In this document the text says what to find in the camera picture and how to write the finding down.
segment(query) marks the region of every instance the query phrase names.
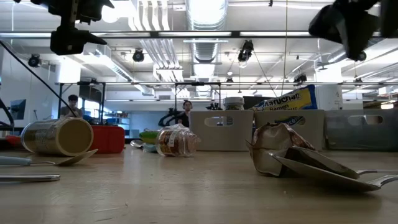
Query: metal spoon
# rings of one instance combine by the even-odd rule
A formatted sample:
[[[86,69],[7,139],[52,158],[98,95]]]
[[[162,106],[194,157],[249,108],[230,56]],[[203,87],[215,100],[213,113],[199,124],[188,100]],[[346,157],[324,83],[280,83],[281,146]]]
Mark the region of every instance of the metal spoon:
[[[398,170],[352,170],[344,165],[341,165],[340,163],[329,159],[328,157],[319,154],[318,152],[315,152],[310,149],[306,149],[303,147],[298,147],[298,146],[292,146],[292,149],[298,151],[301,153],[303,157],[306,159],[310,160],[314,164],[316,164],[317,168],[321,168],[339,175],[343,175],[345,177],[353,178],[353,179],[358,179],[360,175],[362,174],[398,174]]]
[[[0,182],[45,182],[57,181],[61,176],[54,175],[0,175]]]
[[[0,156],[0,165],[30,166],[31,164],[51,164],[54,166],[71,166],[83,159],[89,158],[97,151],[98,149],[94,149],[58,163],[50,161],[32,162],[31,159],[26,158]]]
[[[279,161],[281,164],[287,166],[294,172],[308,177],[310,179],[316,180],[321,184],[329,185],[330,187],[335,187],[337,189],[354,190],[358,192],[369,192],[374,190],[379,190],[384,184],[398,180],[398,175],[387,175],[376,180],[361,182],[348,178],[342,175],[334,174],[332,172],[319,169],[313,166],[308,166],[301,162],[293,161],[290,159],[285,159],[276,155],[271,156]]]

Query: red box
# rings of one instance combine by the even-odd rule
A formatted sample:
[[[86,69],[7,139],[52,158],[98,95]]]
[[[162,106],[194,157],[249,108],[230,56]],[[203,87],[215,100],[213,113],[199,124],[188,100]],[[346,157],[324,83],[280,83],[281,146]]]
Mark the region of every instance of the red box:
[[[94,140],[90,150],[97,153],[120,153],[124,149],[124,129],[119,126],[93,125]]]

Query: man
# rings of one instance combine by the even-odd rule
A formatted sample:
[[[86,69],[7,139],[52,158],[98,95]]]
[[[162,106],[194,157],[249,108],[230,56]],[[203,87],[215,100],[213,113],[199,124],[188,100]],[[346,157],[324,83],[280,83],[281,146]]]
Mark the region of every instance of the man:
[[[68,100],[69,100],[69,106],[70,108],[72,108],[73,112],[75,112],[76,117],[82,118],[83,112],[81,109],[77,108],[77,101],[79,100],[79,97],[77,97],[76,95],[70,95],[68,97]],[[67,106],[61,107],[61,118],[74,118],[74,117],[75,116]]]
[[[185,127],[189,128],[189,113],[191,112],[192,109],[192,103],[189,100],[185,100],[184,104],[182,105],[182,108],[185,110],[183,113],[180,113],[177,117],[176,120],[178,121],[179,124],[184,125]]]

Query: white container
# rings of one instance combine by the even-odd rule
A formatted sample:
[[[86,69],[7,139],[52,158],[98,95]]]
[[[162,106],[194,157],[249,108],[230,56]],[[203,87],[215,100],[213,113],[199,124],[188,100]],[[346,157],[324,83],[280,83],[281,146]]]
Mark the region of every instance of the white container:
[[[197,150],[247,151],[246,141],[251,142],[252,138],[253,114],[251,110],[191,111],[190,129],[201,140]]]

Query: table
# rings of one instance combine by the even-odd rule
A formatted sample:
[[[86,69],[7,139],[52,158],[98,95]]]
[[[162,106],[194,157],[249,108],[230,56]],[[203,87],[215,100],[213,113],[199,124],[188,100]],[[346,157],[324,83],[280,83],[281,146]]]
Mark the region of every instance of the table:
[[[247,152],[198,152],[193,158],[174,158],[126,147],[122,154],[97,154],[73,167],[0,167],[1,174],[62,176],[58,182],[0,183],[0,222],[362,224],[398,220],[398,182],[377,192],[343,193],[307,179],[264,177],[255,171]],[[398,169],[398,153],[325,154],[354,169]]]

